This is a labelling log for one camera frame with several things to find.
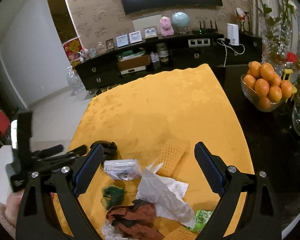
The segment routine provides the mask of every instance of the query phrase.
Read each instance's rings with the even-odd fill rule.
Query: globe
[[[189,25],[190,18],[184,12],[177,12],[172,17],[172,24],[178,28],[185,28]]]

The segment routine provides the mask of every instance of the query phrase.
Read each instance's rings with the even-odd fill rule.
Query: orange
[[[245,82],[245,84],[254,89],[254,85],[256,84],[256,79],[251,76],[251,75],[246,75],[244,78],[243,78],[243,82]]]
[[[274,73],[274,78],[269,81],[269,84],[270,85],[276,85],[276,86],[280,87],[281,78],[279,77],[279,75],[277,73]]]
[[[282,91],[282,98],[288,99],[289,97],[291,97],[293,85],[289,80],[282,80],[280,88]]]
[[[276,85],[271,86],[269,89],[268,97],[274,103],[280,102],[282,98],[281,89]]]
[[[269,99],[269,97],[265,96],[259,99],[259,106],[262,109],[268,109],[271,107],[271,101]]]
[[[252,61],[249,63],[249,71],[250,74],[255,78],[258,79],[260,78],[260,68],[261,68],[261,64],[259,62],[256,61]]]
[[[254,90],[258,96],[264,97],[269,93],[269,83],[263,78],[260,78],[256,81]]]
[[[270,63],[263,63],[260,68],[260,75],[264,80],[270,81],[274,78],[274,69]]]

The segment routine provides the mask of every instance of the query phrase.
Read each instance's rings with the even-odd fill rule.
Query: black tabletop
[[[244,96],[240,77],[248,66],[212,68],[242,127],[255,172],[265,171],[276,193],[282,230],[300,213],[300,136],[292,125],[293,102],[263,113]]]

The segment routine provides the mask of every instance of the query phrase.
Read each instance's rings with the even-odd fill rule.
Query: white router box
[[[229,44],[239,46],[239,26],[237,24],[227,24]]]

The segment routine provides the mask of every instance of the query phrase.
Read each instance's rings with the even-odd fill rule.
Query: picture frame
[[[107,49],[114,49],[114,42],[113,42],[113,39],[109,39],[106,41],[106,46],[107,46]]]
[[[129,37],[130,37],[131,44],[142,41],[141,31],[129,33]]]
[[[144,28],[145,39],[158,37],[157,26]]]
[[[117,39],[117,47],[118,48],[126,46],[126,45],[129,44],[128,35],[127,34],[118,36],[116,39]]]

